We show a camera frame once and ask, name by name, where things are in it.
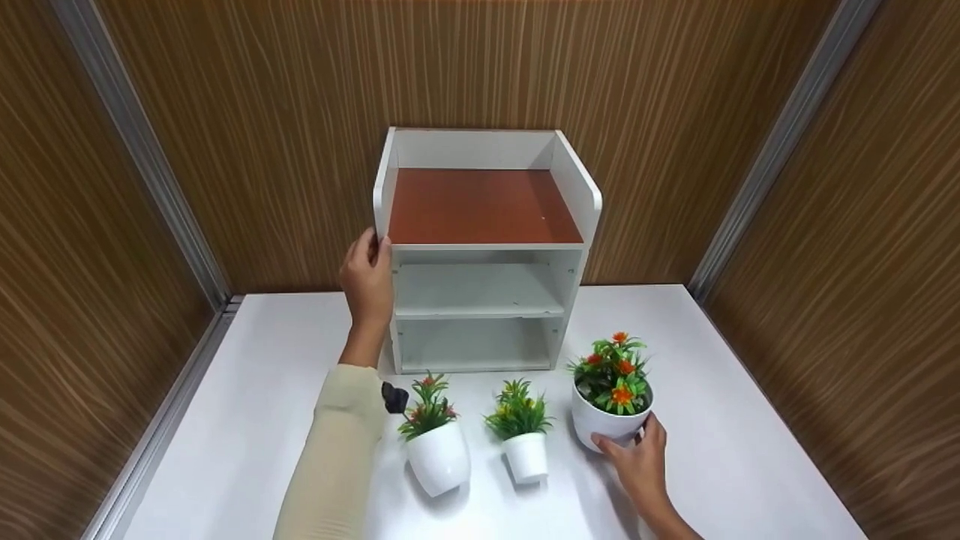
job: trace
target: potted plant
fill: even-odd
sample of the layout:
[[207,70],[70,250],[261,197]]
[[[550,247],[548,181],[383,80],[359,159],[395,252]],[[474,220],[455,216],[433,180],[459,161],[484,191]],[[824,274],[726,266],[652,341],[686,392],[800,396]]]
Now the potted plant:
[[587,448],[590,436],[607,435],[625,444],[650,414],[654,393],[644,371],[646,345],[624,331],[593,342],[593,353],[569,365],[573,374],[573,428]]
[[414,393],[419,400],[403,414],[399,431],[406,439],[410,467],[430,497],[436,497],[470,478],[470,456],[457,413],[443,393],[448,388],[445,375],[427,372],[415,380]]
[[543,396],[530,397],[528,380],[504,380],[496,396],[496,411],[484,421],[503,441],[514,482],[539,482],[547,476],[546,431],[551,428]]

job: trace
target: brown shelf top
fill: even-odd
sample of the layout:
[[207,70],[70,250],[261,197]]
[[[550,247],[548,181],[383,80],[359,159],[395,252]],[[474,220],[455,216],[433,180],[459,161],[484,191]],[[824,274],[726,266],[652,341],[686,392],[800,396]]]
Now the brown shelf top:
[[395,244],[580,243],[550,171],[400,169]]

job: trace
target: black object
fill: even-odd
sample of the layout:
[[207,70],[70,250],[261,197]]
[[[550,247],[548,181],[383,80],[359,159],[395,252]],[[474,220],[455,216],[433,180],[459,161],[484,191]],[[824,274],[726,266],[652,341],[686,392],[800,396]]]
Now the black object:
[[390,414],[399,414],[407,409],[410,394],[403,388],[394,388],[389,382],[384,382],[380,386],[380,395],[383,396],[383,404]]

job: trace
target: white pot rim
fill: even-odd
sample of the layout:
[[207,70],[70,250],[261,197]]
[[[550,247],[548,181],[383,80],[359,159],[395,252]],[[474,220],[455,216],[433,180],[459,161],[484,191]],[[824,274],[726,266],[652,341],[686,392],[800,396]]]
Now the white pot rim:
[[443,424],[442,426],[439,426],[438,428],[433,428],[432,430],[430,430],[430,431],[428,431],[428,432],[426,432],[426,433],[421,433],[421,434],[417,435],[416,437],[410,439],[409,441],[404,441],[404,442],[405,442],[406,444],[410,444],[410,443],[412,443],[412,442],[414,442],[414,441],[416,441],[416,440],[422,439],[423,437],[429,435],[430,433],[433,433],[434,431],[440,431],[440,430],[446,428],[447,426],[451,426],[451,425],[456,424],[456,423],[457,423],[456,420],[451,420],[451,421],[447,422],[446,424]]
[[[604,416],[609,416],[609,417],[611,417],[611,418],[635,418],[635,417],[637,417],[637,416],[639,416],[639,415],[641,415],[641,414],[645,414],[647,411],[649,411],[650,409],[652,409],[652,408],[654,407],[654,400],[653,400],[653,398],[651,398],[651,399],[650,399],[650,403],[647,405],[647,408],[641,410],[640,412],[637,412],[636,414],[611,414],[611,413],[607,412],[606,410],[604,410],[604,409],[602,409],[602,408],[600,408],[600,407],[592,404],[591,402],[587,401],[587,398],[585,398],[584,395],[580,393],[580,389],[577,388],[577,382],[576,382],[575,380],[572,380],[572,381],[570,382],[570,384],[573,385],[573,393],[577,395],[577,398],[578,398],[581,402],[583,402],[584,405],[592,408],[593,410],[599,412],[600,414],[602,414],[602,415],[604,415]],[[647,388],[648,388],[648,390],[649,390],[650,387],[651,387],[651,384],[650,384],[649,381],[647,381]]]
[[546,437],[546,433],[542,431],[530,431],[529,433],[521,433],[520,435],[514,435],[513,437],[510,437],[509,439],[503,441],[503,444],[522,442],[527,439],[542,439],[544,437]]

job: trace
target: person's left hand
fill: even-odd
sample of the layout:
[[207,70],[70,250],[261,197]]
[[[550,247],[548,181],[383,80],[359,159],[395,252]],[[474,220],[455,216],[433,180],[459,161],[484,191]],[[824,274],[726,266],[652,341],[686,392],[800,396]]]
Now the person's left hand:
[[390,268],[392,244],[377,244],[373,227],[363,231],[347,250],[340,267],[340,286],[347,295],[353,326],[383,332],[394,314],[394,281]]

